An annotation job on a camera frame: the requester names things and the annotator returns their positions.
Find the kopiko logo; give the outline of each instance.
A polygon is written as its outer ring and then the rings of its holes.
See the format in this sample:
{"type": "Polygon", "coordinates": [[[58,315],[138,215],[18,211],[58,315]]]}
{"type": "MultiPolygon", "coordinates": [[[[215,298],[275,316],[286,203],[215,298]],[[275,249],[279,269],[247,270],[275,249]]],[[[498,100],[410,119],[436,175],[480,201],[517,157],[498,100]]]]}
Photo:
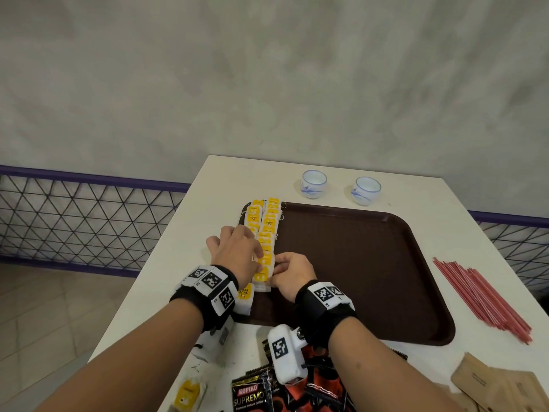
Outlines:
{"type": "Polygon", "coordinates": [[[257,392],[257,386],[258,385],[250,385],[250,386],[242,387],[238,389],[237,397],[240,397],[243,395],[249,395],[250,393],[257,392]]]}

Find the cup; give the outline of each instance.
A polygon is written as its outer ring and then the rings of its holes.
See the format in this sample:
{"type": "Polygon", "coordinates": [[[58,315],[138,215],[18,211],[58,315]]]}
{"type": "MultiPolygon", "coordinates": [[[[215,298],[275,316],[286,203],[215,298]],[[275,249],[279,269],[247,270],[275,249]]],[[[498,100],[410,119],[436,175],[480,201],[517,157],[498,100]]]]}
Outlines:
{"type": "Polygon", "coordinates": [[[380,191],[381,184],[378,181],[368,176],[361,176],[355,180],[351,195],[358,205],[367,207],[374,202],[380,191]]]}
{"type": "Polygon", "coordinates": [[[316,199],[326,189],[328,178],[319,170],[307,170],[301,177],[301,192],[306,198],[316,199]]]}

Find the tabletop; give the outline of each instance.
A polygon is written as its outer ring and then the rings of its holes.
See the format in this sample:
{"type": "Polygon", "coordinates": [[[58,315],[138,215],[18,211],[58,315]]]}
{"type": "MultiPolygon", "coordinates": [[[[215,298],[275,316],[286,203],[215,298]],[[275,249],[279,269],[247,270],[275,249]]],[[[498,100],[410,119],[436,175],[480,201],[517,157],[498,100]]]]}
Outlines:
{"type": "MultiPolygon", "coordinates": [[[[209,263],[207,237],[218,235],[224,225],[236,225],[246,203],[269,197],[383,211],[402,218],[410,226],[452,314],[456,336],[447,346],[385,343],[407,353],[408,362],[430,380],[451,387],[450,375],[464,352],[470,352],[492,367],[533,371],[549,393],[549,356],[545,353],[549,317],[442,179],[220,156],[209,156],[202,166],[92,358],[159,311],[175,285],[196,265],[209,263]],[[315,200],[307,199],[299,190],[301,174],[308,169],[319,169],[328,177],[326,192],[315,200]],[[369,207],[357,205],[350,195],[359,176],[371,176],[382,185],[380,196],[369,207]],[[510,332],[479,321],[433,264],[433,257],[476,268],[532,326],[534,341],[527,346],[510,332]]],[[[203,410],[230,411],[230,381],[266,364],[260,342],[269,329],[236,324],[220,364],[204,364],[189,356],[159,410],[166,411],[178,386],[194,376],[208,384],[203,410]]]]}

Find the hand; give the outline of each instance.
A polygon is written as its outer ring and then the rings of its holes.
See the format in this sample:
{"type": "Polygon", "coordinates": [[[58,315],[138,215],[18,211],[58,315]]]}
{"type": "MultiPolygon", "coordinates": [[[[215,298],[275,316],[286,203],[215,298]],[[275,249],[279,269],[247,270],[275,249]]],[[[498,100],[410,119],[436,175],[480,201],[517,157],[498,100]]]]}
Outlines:
{"type": "Polygon", "coordinates": [[[225,226],[219,237],[212,235],[206,239],[206,245],[211,255],[211,264],[229,269],[238,280],[238,288],[242,290],[250,283],[256,273],[262,269],[261,264],[253,261],[255,254],[263,257],[263,249],[254,238],[251,230],[243,225],[236,228],[225,226]]]}
{"type": "Polygon", "coordinates": [[[278,288],[282,296],[290,302],[295,302],[299,289],[316,279],[315,270],[306,256],[291,251],[277,254],[275,261],[280,264],[274,268],[268,283],[278,288]]]}

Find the person's left arm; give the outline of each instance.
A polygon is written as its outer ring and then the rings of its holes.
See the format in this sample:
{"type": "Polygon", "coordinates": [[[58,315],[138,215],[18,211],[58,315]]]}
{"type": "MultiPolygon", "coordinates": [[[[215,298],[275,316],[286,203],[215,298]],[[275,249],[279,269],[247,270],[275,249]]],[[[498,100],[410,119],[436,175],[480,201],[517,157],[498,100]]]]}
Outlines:
{"type": "MultiPolygon", "coordinates": [[[[239,288],[260,269],[252,261],[262,250],[244,226],[223,227],[206,241],[212,264],[229,269],[239,288]]],[[[81,368],[36,410],[157,410],[202,333],[201,311],[174,299],[150,319],[81,368]]]]}

